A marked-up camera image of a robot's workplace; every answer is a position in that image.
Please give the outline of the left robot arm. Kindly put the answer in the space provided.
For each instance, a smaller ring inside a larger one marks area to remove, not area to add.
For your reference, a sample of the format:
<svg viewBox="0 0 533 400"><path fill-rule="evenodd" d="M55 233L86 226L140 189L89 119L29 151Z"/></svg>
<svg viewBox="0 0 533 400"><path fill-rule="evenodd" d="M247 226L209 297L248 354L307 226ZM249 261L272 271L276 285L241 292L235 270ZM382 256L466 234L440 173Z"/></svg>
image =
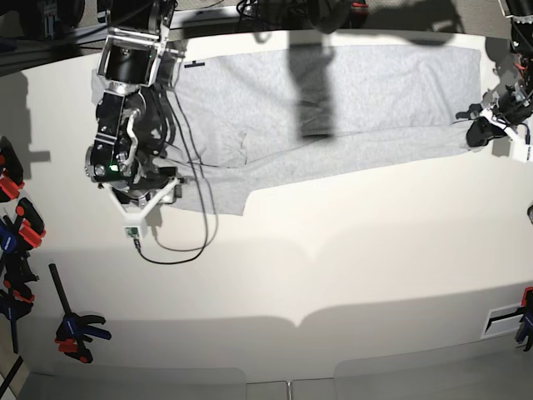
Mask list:
<svg viewBox="0 0 533 400"><path fill-rule="evenodd" d="M490 141L509 138L513 143L531 148L532 134L526 121L532 117L532 2L500 1L501 11L511 24L510 51L517 81L493 91L481 103L473 104L472 125L466 144L480 148Z"/></svg>

